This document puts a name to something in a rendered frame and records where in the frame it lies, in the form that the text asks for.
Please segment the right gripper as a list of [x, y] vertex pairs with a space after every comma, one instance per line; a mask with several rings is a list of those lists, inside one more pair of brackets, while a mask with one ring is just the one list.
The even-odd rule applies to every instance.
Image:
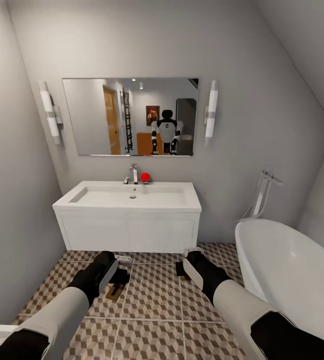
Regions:
[[176, 265], [177, 276], [187, 276], [183, 268], [183, 261], [178, 261], [175, 263], [175, 265]]

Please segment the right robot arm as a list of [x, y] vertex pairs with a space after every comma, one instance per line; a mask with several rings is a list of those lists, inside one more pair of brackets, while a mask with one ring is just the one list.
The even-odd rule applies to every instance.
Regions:
[[258, 298], [206, 259], [183, 249], [177, 276], [190, 276], [216, 308], [249, 360], [324, 360], [324, 340], [301, 330], [286, 314]]

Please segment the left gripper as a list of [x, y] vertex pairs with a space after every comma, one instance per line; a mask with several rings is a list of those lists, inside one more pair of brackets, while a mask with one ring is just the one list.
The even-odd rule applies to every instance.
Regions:
[[124, 285], [126, 283], [129, 283], [129, 281], [130, 281], [130, 275], [127, 274], [127, 270], [126, 269], [122, 270], [118, 268], [115, 276], [109, 281], [109, 284]]

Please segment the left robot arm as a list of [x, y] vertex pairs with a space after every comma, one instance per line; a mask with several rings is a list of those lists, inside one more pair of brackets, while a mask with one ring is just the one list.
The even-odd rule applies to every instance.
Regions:
[[17, 326], [0, 346], [0, 360], [61, 360], [82, 320], [107, 284], [124, 285], [134, 259], [102, 251], [38, 313]]

